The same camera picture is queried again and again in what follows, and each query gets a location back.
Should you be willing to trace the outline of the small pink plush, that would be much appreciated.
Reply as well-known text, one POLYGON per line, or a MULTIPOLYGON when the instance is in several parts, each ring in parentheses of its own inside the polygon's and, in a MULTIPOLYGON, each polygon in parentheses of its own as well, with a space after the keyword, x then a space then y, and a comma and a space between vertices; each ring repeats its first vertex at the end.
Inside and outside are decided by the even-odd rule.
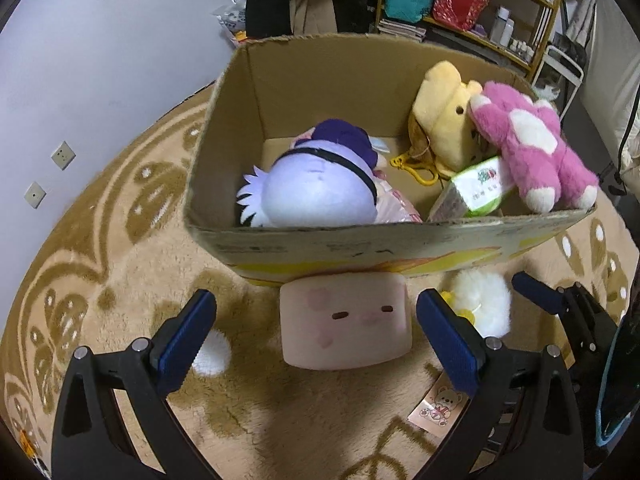
POLYGON ((405 196, 393 188, 383 171, 375 170, 374 184, 378 199, 376 200, 376 223, 422 223, 423 220, 405 196))

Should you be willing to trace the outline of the pink square face plush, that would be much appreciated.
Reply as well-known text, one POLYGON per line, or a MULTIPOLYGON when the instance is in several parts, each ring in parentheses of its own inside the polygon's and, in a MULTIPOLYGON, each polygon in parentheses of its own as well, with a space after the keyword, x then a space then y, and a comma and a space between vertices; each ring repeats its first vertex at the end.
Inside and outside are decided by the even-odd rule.
POLYGON ((286 283, 279 297, 285 363, 352 370, 412 348, 405 278, 390 272, 316 275, 286 283))

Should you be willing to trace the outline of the cardboard box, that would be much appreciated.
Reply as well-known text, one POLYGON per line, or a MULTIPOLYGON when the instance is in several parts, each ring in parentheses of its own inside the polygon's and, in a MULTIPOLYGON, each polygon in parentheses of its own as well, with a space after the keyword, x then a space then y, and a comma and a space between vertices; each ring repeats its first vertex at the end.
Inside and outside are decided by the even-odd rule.
POLYGON ((217 79, 184 224, 281 285, 511 259, 585 218, 596 175, 516 73, 386 36, 243 44, 217 79))

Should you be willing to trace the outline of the white fluffy plush keychain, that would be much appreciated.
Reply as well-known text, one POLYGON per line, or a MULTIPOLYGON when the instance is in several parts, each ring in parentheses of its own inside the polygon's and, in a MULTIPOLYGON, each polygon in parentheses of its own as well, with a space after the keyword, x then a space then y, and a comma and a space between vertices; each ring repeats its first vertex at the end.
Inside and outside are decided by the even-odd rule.
POLYGON ((440 292, 440 296, 483 338, 502 338, 510 332, 511 292, 502 274, 480 269, 463 270, 440 292))

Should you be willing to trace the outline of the beige patterned carpet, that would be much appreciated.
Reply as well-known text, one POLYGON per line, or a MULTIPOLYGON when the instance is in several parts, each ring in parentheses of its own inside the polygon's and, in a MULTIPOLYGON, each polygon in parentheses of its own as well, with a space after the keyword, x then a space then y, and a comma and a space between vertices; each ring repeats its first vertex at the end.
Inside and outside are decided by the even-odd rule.
POLYGON ((212 90, 132 142, 81 194, 17 289, 1 341, 1 415, 39 465, 52 463, 63 376, 74 350, 151 336, 198 289, 217 318, 169 406, 226 479, 409 479, 438 439, 409 422, 442 368, 420 330, 375 366, 314 372, 282 356, 278 291, 288 278, 401 272, 410 298, 465 264, 551 286, 580 283, 619 320, 639 247, 605 197, 562 211, 443 226, 199 231, 184 202, 212 90))

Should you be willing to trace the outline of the wooden shelf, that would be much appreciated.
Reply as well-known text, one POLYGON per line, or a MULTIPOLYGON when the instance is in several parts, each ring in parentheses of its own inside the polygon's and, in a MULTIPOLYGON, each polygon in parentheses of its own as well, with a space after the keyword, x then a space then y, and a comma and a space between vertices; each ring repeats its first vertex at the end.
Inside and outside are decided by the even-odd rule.
POLYGON ((382 18, 426 29, 428 39, 440 35, 458 49, 509 65, 532 81, 544 50, 551 42, 562 0, 490 0, 471 30, 462 32, 436 22, 432 9, 417 23, 389 18, 384 0, 378 0, 374 26, 382 18))

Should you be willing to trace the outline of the paper hang tag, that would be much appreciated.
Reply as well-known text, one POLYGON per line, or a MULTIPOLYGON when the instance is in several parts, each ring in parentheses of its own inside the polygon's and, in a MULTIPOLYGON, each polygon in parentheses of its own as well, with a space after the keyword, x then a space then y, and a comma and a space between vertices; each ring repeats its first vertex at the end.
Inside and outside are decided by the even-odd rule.
POLYGON ((442 373, 431 389, 408 416, 408 421, 429 434, 444 438, 454 428, 469 397, 456 390, 449 377, 442 373))

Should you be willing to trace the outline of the yellow dog plush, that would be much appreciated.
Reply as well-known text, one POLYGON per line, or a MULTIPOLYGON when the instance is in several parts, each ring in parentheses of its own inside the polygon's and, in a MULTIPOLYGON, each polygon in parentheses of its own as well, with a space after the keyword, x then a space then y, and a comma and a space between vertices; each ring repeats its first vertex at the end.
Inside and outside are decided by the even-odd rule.
POLYGON ((390 166, 430 186, 497 154, 468 113, 470 99, 482 91, 479 82, 464 82, 448 61, 431 67, 409 114, 409 149, 392 158, 390 166))

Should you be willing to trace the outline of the stack of books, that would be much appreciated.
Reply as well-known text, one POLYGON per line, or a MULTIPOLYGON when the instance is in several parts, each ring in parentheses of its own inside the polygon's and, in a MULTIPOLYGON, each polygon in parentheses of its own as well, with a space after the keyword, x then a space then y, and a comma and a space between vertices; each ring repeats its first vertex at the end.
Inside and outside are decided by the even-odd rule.
POLYGON ((379 34, 406 38, 415 42, 423 42, 426 36, 426 29, 424 27, 386 20, 386 18, 378 21, 376 30, 379 34))

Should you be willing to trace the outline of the pink bear plush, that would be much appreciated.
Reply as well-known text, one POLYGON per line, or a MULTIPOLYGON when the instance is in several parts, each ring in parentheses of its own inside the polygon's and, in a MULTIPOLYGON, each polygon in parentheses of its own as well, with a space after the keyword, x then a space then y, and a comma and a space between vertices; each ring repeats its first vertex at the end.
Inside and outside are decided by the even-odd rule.
POLYGON ((558 113, 508 84, 488 81, 468 106, 475 128, 508 166, 521 200, 535 214, 561 203, 588 210, 599 179, 562 138, 558 113))

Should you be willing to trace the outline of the purple plush doll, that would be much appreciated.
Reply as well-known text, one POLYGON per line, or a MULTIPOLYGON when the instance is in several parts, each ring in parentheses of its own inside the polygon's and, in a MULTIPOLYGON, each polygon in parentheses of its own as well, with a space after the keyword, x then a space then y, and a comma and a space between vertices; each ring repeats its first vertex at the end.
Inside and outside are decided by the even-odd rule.
POLYGON ((240 223, 251 228, 340 228, 372 224, 381 156, 366 130, 327 119, 297 138, 268 170, 244 174, 240 223))

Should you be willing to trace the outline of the white trolley cart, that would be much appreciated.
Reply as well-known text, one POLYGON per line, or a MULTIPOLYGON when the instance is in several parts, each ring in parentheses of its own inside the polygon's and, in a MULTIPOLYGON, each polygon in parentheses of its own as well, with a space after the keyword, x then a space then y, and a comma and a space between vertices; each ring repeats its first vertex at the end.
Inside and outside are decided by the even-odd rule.
POLYGON ((548 44, 536 69, 532 88, 538 99, 552 105, 562 122, 584 78, 582 66, 558 47, 548 44))

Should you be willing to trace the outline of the wall socket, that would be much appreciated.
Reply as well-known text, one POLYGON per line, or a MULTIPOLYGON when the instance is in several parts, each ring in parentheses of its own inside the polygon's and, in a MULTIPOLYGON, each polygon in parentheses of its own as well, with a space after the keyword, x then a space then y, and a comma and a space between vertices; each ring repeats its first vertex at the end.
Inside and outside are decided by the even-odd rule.
POLYGON ((24 194, 24 200, 34 209, 37 209, 47 196, 47 192, 36 181, 32 182, 24 194))
POLYGON ((63 141, 51 155, 52 162, 61 170, 65 170, 75 157, 76 153, 66 141, 63 141))

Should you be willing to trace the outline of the plastic snack bag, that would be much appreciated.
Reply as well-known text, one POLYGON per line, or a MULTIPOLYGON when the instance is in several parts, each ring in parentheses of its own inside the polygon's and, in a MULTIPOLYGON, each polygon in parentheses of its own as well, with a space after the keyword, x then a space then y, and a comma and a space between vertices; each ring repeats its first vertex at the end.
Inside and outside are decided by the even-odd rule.
POLYGON ((222 33, 235 48, 247 40, 245 11, 246 0, 230 0, 213 12, 222 33))

